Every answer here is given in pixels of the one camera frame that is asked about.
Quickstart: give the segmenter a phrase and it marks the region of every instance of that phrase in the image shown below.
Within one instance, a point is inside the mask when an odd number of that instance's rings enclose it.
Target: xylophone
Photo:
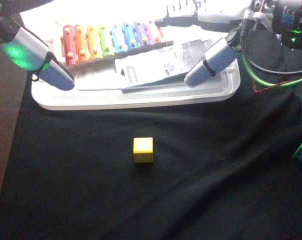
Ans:
[[[66,65],[115,59],[173,45],[153,21],[122,22],[112,26],[77,24],[63,27]]]

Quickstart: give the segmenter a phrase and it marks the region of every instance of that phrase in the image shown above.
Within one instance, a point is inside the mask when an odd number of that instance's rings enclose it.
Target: brown floor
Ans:
[[[14,20],[17,23],[22,23],[19,15],[14,16]],[[19,69],[0,51],[0,190],[25,80],[26,71]]]

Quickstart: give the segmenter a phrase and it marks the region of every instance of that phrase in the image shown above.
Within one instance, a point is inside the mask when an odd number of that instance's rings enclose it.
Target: green cable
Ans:
[[[259,83],[260,85],[263,85],[265,87],[272,87],[272,86],[275,86],[276,84],[273,84],[273,83],[269,83],[269,82],[266,82],[266,81],[263,81],[262,79],[260,79],[255,73],[254,71],[252,70],[250,64],[247,62],[247,60],[245,59],[244,55],[242,56],[243,57],[243,62],[244,62],[244,66],[246,68],[246,71],[249,73],[249,75],[251,76],[251,78],[253,78],[257,83]],[[280,88],[287,88],[287,87],[292,87],[292,86],[296,86],[298,84],[302,84],[302,78],[301,79],[298,79],[298,80],[295,80],[295,81],[292,81],[292,82],[288,82],[288,83],[285,83],[285,84],[282,84],[282,85],[279,85]]]

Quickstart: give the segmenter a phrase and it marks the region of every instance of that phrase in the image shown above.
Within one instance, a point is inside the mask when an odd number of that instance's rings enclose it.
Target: wire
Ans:
[[[253,72],[253,70],[252,70],[251,66],[249,65],[248,61],[246,60],[245,56],[242,55],[242,57],[243,57],[244,66],[245,66],[247,72],[249,73],[249,75],[251,76],[251,78],[253,78],[253,80],[256,81],[257,83],[259,83],[260,85],[263,85],[263,86],[268,87],[268,88],[276,88],[276,87],[287,88],[287,87],[296,86],[298,84],[302,84],[302,78],[298,79],[298,80],[295,80],[295,81],[284,81],[284,82],[281,82],[279,84],[274,84],[274,83],[270,83],[270,82],[264,81],[264,80],[260,79]]]
[[[300,76],[300,75],[302,75],[302,70],[301,71],[282,72],[282,71],[272,71],[272,70],[268,70],[268,69],[258,66],[250,59],[250,57],[247,54],[246,41],[245,41],[246,38],[242,36],[240,40],[241,40],[242,53],[243,53],[244,57],[246,58],[246,60],[254,68],[256,68],[262,72],[265,72],[267,74],[276,75],[276,76]]]

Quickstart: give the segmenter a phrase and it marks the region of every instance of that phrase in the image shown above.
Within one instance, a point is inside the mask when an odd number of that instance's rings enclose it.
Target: toy xylophone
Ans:
[[[66,65],[101,59],[115,59],[173,45],[153,21],[102,24],[78,24],[63,27]]]

